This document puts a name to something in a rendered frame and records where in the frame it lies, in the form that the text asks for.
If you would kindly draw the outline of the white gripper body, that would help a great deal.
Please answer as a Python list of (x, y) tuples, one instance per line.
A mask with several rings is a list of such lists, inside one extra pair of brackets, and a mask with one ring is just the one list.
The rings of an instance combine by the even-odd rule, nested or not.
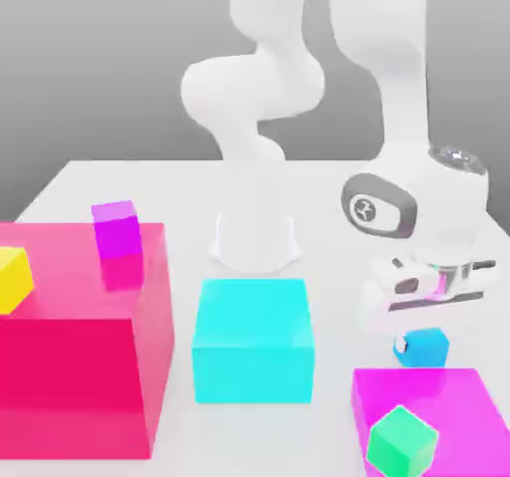
[(489, 294), (465, 302), (443, 303), (391, 311), (388, 295), (377, 283), (364, 283), (360, 297), (360, 324), (368, 333), (402, 335), (409, 331), (440, 328), (447, 335), (476, 327), (494, 318)]

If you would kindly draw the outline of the small blue cube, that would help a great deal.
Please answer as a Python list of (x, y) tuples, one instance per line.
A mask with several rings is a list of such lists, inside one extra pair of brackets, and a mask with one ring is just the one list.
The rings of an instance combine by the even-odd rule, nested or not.
[(393, 352), (404, 367), (444, 367), (449, 339), (439, 328), (420, 329), (395, 338)]

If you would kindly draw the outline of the small green cube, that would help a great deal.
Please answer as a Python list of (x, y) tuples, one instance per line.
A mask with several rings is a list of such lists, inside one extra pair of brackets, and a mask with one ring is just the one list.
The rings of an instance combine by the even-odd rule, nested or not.
[(421, 477), (434, 459), (439, 432), (397, 405), (371, 428), (366, 459), (384, 477)]

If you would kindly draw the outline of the small purple cube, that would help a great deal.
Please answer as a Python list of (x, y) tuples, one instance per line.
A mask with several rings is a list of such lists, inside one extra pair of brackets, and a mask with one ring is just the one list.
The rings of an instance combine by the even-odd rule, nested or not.
[(130, 200), (91, 207), (98, 251), (102, 259), (141, 253), (137, 214)]

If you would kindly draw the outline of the small yellow cube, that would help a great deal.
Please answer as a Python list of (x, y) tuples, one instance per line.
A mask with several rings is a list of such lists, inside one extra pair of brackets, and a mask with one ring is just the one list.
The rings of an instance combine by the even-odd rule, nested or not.
[(0, 315), (11, 314), (33, 289), (34, 281), (26, 250), (0, 246)]

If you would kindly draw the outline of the large magenta box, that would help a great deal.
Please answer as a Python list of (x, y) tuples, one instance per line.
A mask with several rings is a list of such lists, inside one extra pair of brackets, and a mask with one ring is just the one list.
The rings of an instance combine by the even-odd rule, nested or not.
[(351, 402), (361, 451), (402, 405), (439, 432), (423, 477), (510, 477), (510, 430), (473, 368), (357, 368)]

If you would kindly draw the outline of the large cyan box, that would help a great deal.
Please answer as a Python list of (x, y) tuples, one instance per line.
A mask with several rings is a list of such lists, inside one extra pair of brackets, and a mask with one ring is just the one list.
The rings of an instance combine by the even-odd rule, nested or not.
[(305, 281), (205, 279), (191, 343), (198, 403), (309, 403), (315, 338)]

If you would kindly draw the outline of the large pink box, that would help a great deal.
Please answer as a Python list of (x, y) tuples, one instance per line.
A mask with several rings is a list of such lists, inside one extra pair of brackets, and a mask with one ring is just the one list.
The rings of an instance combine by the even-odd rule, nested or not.
[(147, 459), (174, 349), (164, 227), (102, 261), (89, 223), (0, 223), (35, 282), (0, 315), (0, 460)]

